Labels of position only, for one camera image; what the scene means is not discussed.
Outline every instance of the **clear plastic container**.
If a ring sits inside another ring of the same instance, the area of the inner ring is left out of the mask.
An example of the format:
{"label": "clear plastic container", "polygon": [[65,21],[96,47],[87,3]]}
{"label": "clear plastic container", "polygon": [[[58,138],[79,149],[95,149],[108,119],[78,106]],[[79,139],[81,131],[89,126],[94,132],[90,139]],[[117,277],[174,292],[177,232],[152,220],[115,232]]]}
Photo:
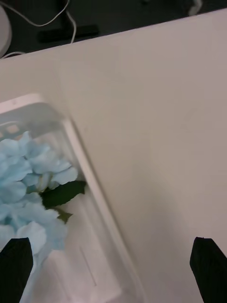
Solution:
{"label": "clear plastic container", "polygon": [[75,165],[85,195],[65,205],[73,213],[64,251],[44,263],[33,303],[142,303],[140,281],[71,122],[39,94],[0,103],[0,140],[29,130]]}

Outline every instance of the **white table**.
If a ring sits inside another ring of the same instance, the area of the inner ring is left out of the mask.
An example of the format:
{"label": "white table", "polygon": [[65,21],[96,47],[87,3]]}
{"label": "white table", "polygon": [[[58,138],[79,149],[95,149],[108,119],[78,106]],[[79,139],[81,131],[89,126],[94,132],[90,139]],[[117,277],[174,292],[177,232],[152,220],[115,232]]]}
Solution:
{"label": "white table", "polygon": [[227,10],[0,62],[0,100],[75,121],[148,302],[201,303],[196,236],[227,253]]}

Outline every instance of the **hydrangea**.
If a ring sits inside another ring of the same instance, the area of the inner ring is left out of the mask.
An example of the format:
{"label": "hydrangea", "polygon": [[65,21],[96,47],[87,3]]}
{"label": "hydrangea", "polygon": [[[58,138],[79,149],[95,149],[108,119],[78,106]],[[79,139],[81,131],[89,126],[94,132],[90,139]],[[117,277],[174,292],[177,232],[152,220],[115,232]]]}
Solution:
{"label": "hydrangea", "polygon": [[44,191],[47,187],[56,188],[59,184],[74,181],[78,171],[64,157],[59,157],[48,144],[38,144],[25,132],[18,141],[5,139],[0,142],[0,153],[12,158],[23,159],[30,167],[21,179],[30,190]]}
{"label": "hydrangea", "polygon": [[28,237],[34,260],[21,302],[27,300],[43,260],[51,250],[64,248],[67,234],[58,212],[45,209],[38,192],[74,181],[77,175],[64,157],[36,143],[29,132],[18,141],[0,142],[0,250],[12,238]]}

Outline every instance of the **dark floor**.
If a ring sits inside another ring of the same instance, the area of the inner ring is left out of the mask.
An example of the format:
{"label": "dark floor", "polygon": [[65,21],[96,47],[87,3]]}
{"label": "dark floor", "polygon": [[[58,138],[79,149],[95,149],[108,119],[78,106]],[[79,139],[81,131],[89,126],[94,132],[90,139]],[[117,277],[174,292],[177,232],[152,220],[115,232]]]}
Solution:
{"label": "dark floor", "polygon": [[[147,1],[148,3],[145,4],[142,0],[71,0],[69,11],[78,27],[97,25],[99,36],[186,17],[186,12],[179,5],[182,0]],[[60,10],[59,0],[5,0],[5,2],[39,24],[49,21]],[[227,7],[227,0],[203,0],[203,2],[201,13]],[[70,41],[63,39],[50,43],[38,41],[37,34],[40,31],[62,27],[61,18],[57,18],[46,27],[34,27],[14,12],[8,9],[6,12],[13,33],[8,53],[14,51],[27,53]]]}

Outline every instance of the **cord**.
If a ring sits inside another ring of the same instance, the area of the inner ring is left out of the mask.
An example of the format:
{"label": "cord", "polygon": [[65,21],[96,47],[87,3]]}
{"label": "cord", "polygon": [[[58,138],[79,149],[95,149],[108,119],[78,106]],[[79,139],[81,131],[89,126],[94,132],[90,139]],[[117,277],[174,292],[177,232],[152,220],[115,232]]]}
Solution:
{"label": "cord", "polygon": [[[29,24],[35,26],[35,27],[44,27],[50,23],[52,23],[61,13],[63,13],[63,11],[66,10],[66,8],[68,7],[69,5],[69,2],[70,0],[67,0],[67,3],[66,5],[64,6],[64,8],[53,18],[51,19],[50,21],[48,21],[47,23],[44,23],[44,24],[36,24],[34,22],[32,22],[31,20],[29,20],[26,16],[24,16],[23,14],[21,14],[19,11],[17,11],[16,9],[14,9],[13,7],[11,7],[10,5],[0,1],[0,5],[12,10],[13,12],[15,12],[16,14],[18,14],[19,16],[21,16],[25,21],[27,21]],[[71,42],[70,44],[72,44],[74,42],[74,39],[75,39],[75,36],[76,36],[76,32],[77,32],[77,24],[76,24],[76,21],[73,19],[73,17],[71,16],[71,14],[69,13],[69,11],[67,10],[66,11],[66,14],[69,18],[69,20],[71,21],[72,25],[73,25],[73,34],[72,34],[72,39],[71,39]],[[0,59],[4,59],[4,58],[7,58],[13,54],[24,54],[24,52],[12,52],[12,53],[8,53],[7,55],[1,57]]]}
{"label": "cord", "polygon": [[72,22],[72,26],[73,26],[73,34],[72,34],[72,39],[71,39],[71,44],[74,42],[75,36],[76,36],[76,32],[77,32],[77,24],[75,22],[75,20],[72,18],[71,14],[69,13],[69,11],[66,11],[67,16],[69,17],[69,20]]}
{"label": "cord", "polygon": [[22,55],[22,54],[24,54],[24,52],[12,52],[12,53],[8,53],[7,55],[1,57],[1,59],[5,59],[11,55]]}
{"label": "cord", "polygon": [[27,21],[28,23],[30,23],[31,25],[34,25],[35,27],[44,27],[50,23],[52,23],[61,13],[63,13],[63,11],[65,11],[65,9],[67,8],[67,6],[69,5],[70,0],[67,0],[67,3],[65,5],[65,7],[50,21],[48,21],[47,23],[44,24],[36,24],[34,22],[32,22],[31,20],[29,20],[26,16],[24,16],[23,14],[21,14],[18,10],[14,9],[13,7],[11,7],[10,5],[0,1],[0,5],[12,10],[13,12],[15,12],[16,14],[18,14],[19,16],[21,16],[25,21]]}

